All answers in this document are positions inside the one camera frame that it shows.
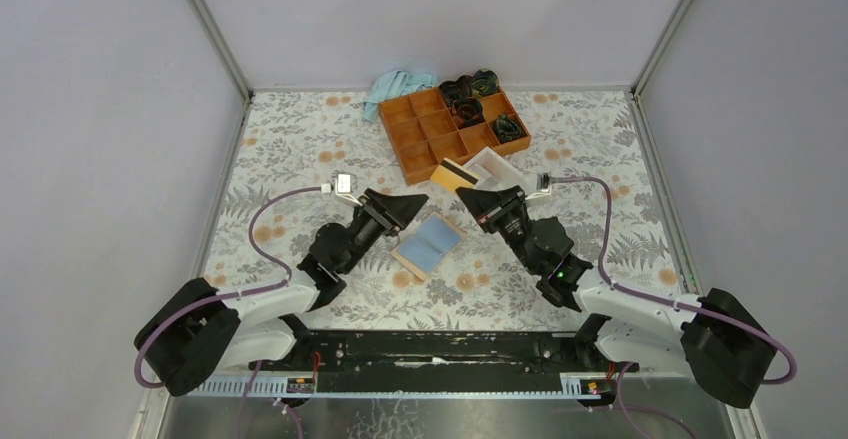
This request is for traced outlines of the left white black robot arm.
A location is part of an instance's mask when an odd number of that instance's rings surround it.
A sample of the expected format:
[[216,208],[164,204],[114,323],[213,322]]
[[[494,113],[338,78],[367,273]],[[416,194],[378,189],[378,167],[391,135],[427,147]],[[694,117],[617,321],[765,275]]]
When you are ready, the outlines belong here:
[[345,289],[350,273],[378,239],[398,235],[415,219],[425,194],[390,195],[373,189],[342,192],[330,184],[305,188],[347,203],[352,219],[321,226],[295,266],[264,251],[253,232],[254,251],[280,266],[277,282],[219,288],[199,277],[186,282],[141,328],[133,373],[147,389],[174,397],[197,389],[215,372],[277,361],[288,370],[304,366],[310,334],[300,315],[329,305]]

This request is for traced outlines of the orange credit card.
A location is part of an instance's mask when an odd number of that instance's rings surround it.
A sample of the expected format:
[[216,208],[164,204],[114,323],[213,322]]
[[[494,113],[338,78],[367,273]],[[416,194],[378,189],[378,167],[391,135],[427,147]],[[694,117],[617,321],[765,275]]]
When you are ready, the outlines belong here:
[[459,188],[473,189],[480,182],[480,177],[452,159],[443,158],[431,174],[430,181],[455,192]]

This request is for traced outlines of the beige card holder wallet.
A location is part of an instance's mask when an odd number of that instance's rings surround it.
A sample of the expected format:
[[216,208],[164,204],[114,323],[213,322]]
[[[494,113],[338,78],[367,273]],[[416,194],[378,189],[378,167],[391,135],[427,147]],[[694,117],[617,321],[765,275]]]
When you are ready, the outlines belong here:
[[391,255],[416,278],[427,280],[464,238],[453,222],[433,212],[400,240]]

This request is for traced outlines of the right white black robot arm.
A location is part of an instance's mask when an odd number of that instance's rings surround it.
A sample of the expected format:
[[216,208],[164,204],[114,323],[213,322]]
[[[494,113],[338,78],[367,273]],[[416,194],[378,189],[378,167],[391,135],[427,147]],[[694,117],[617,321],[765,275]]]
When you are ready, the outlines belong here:
[[779,347],[731,293],[660,296],[612,279],[603,263],[572,252],[573,241],[555,217],[530,217],[519,186],[500,191],[460,187],[457,194],[480,228],[499,234],[537,289],[553,306],[589,314],[598,328],[573,345],[575,361],[597,371],[609,361],[657,362],[689,373],[713,398],[751,406]]

